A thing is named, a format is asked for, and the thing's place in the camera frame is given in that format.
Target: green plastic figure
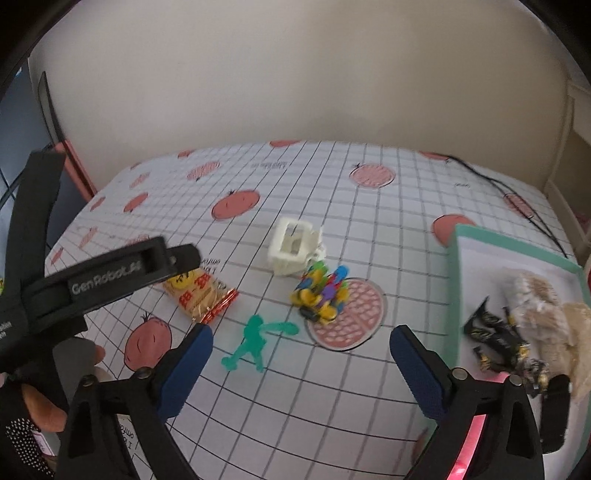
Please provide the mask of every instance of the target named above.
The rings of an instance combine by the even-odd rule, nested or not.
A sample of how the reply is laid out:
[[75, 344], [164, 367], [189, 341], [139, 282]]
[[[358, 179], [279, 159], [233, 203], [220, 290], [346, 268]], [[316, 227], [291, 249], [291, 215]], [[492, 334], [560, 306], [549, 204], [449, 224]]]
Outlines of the green plastic figure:
[[291, 322], [265, 323], [260, 315], [253, 315], [248, 319], [244, 327], [244, 340], [231, 356], [222, 358], [222, 365], [228, 371], [235, 370], [240, 360], [247, 353], [252, 355], [255, 361], [256, 371], [263, 372], [262, 350], [267, 341], [261, 335], [264, 332], [283, 332], [286, 335], [296, 335], [300, 328]]

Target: human hand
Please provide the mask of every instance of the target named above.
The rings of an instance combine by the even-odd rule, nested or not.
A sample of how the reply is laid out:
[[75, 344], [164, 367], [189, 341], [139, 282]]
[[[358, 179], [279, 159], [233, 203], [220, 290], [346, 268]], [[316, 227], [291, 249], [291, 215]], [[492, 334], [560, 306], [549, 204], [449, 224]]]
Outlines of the human hand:
[[[95, 345], [95, 365], [105, 357], [105, 349]], [[67, 415], [56, 407], [45, 395], [30, 385], [21, 385], [22, 397], [31, 419], [45, 432], [62, 432], [66, 426]]]

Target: colorful toy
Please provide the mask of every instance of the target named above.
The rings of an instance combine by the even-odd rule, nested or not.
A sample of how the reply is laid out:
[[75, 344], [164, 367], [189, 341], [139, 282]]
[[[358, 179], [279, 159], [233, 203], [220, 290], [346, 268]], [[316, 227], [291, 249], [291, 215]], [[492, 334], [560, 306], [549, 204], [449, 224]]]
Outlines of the colorful toy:
[[326, 276], [327, 272], [324, 262], [314, 263], [290, 297], [304, 318], [322, 325], [334, 321], [349, 300], [349, 286], [345, 282], [349, 269], [340, 265], [330, 276]]
[[295, 323], [265, 323], [260, 315], [253, 315], [248, 319], [244, 327], [244, 340], [231, 356], [222, 358], [222, 365], [228, 371], [235, 370], [238, 367], [238, 360], [249, 353], [255, 361], [256, 371], [262, 372], [264, 370], [262, 350], [267, 344], [267, 341], [261, 334], [265, 332], [282, 332], [286, 335], [297, 335], [299, 331], [300, 328]]

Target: red circle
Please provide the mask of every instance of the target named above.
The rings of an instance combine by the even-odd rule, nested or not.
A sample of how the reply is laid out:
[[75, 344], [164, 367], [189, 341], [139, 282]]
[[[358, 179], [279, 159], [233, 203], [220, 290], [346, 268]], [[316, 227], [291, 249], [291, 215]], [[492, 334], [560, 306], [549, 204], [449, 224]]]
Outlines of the red circle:
[[195, 150], [183, 150], [182, 152], [178, 152], [177, 158], [187, 158], [194, 151]]
[[148, 198], [148, 193], [140, 193], [137, 197], [132, 198], [127, 205], [123, 208], [124, 212], [133, 212], [134, 209], [139, 207]]
[[145, 233], [141, 233], [138, 236], [135, 236], [133, 238], [130, 238], [129, 240], [127, 240], [125, 242], [125, 245], [133, 245], [133, 244], [137, 244], [139, 242], [143, 242], [144, 240], [149, 240], [149, 236], [146, 235]]
[[349, 174], [349, 178], [361, 187], [380, 189], [392, 183], [396, 174], [378, 163], [366, 163], [354, 169]]
[[125, 366], [132, 371], [140, 367], [154, 368], [172, 346], [173, 337], [168, 323], [146, 315], [125, 343]]
[[232, 192], [213, 206], [212, 217], [215, 220], [237, 217], [252, 209], [260, 199], [261, 195], [256, 190]]
[[376, 284], [363, 278], [347, 278], [347, 283], [349, 301], [334, 322], [306, 322], [312, 340], [328, 350], [343, 352], [366, 342], [378, 331], [387, 311], [384, 294]]
[[435, 238], [444, 247], [449, 245], [449, 239], [452, 237], [452, 233], [456, 228], [456, 225], [476, 225], [468, 217], [460, 215], [458, 213], [452, 213], [451, 215], [443, 215], [433, 222], [431, 225], [431, 231]]
[[51, 258], [51, 264], [54, 265], [60, 258], [61, 258], [61, 254], [64, 251], [64, 247], [60, 247], [60, 249], [53, 254], [53, 257]]
[[105, 197], [101, 197], [99, 198], [96, 202], [94, 202], [91, 207], [90, 207], [90, 211], [92, 212], [93, 210], [97, 209], [98, 207], [100, 207], [102, 205], [102, 203], [105, 201]]
[[201, 177], [204, 177], [205, 175], [210, 174], [215, 169], [217, 169], [219, 166], [220, 166], [220, 162], [218, 162], [218, 161], [210, 161], [210, 162], [204, 163], [203, 165], [199, 165], [198, 167], [192, 169], [187, 174], [187, 180], [198, 180]]
[[507, 193], [503, 197], [503, 201], [507, 204], [509, 209], [517, 215], [524, 216], [525, 218], [532, 218], [534, 216], [534, 211], [528, 203], [515, 193]]
[[282, 148], [282, 147], [289, 147], [295, 143], [300, 142], [300, 140], [271, 140], [269, 145], [273, 148]]
[[88, 245], [88, 243], [92, 240], [92, 237], [94, 237], [95, 233], [98, 231], [99, 231], [98, 227], [95, 227], [95, 226], [91, 227], [90, 230], [88, 230], [88, 233], [82, 237], [82, 240], [80, 240], [80, 244], [78, 245], [78, 248], [82, 249], [86, 245]]
[[133, 189], [133, 188], [137, 187], [141, 183], [145, 182], [148, 179], [149, 176], [150, 176], [150, 172], [148, 172], [148, 173], [142, 173], [133, 182], [131, 182], [131, 185], [129, 185], [129, 188], [130, 189]]
[[424, 152], [424, 151], [419, 151], [419, 153], [423, 157], [427, 157], [429, 160], [440, 160], [440, 161], [449, 160], [449, 157], [448, 156], [446, 156], [446, 155], [440, 155], [439, 153]]

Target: plastic connector toys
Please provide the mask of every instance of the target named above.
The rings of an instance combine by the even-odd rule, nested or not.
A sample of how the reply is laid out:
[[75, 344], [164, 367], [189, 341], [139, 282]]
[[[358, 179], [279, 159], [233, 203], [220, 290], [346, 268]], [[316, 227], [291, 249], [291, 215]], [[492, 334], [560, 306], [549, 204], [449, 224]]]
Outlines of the plastic connector toys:
[[316, 262], [304, 273], [290, 297], [304, 318], [323, 325], [334, 321], [349, 300], [345, 281], [349, 269], [340, 265], [331, 275], [327, 273], [324, 262]]

